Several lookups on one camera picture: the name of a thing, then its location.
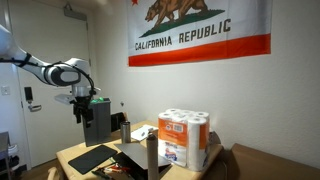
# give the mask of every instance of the black tablet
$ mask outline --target black tablet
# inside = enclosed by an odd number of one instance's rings
[[[79,173],[86,174],[91,169],[97,167],[102,162],[117,154],[117,151],[105,145],[100,145],[81,156],[70,160],[68,164],[75,168]]]

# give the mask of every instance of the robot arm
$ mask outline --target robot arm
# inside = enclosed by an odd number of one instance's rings
[[[41,82],[53,86],[72,86],[72,98],[77,122],[81,117],[87,126],[93,115],[88,108],[96,89],[89,76],[87,61],[72,58],[66,62],[46,63],[22,50],[16,45],[11,33],[0,25],[0,63],[13,63],[34,74]]]

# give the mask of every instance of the red star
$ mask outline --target red star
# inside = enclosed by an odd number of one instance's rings
[[[131,1],[132,1],[132,6],[135,4],[138,5],[138,0],[131,0]]]

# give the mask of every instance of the white wall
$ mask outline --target white wall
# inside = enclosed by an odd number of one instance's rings
[[[237,142],[320,168],[320,1],[273,1],[271,55],[153,67],[128,67],[126,1],[107,2],[95,36],[112,112],[138,122],[168,108],[207,111],[225,148]]]

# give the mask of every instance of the cup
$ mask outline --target cup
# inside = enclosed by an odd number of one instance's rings
[[[130,122],[124,121],[120,123],[121,143],[131,143]]]

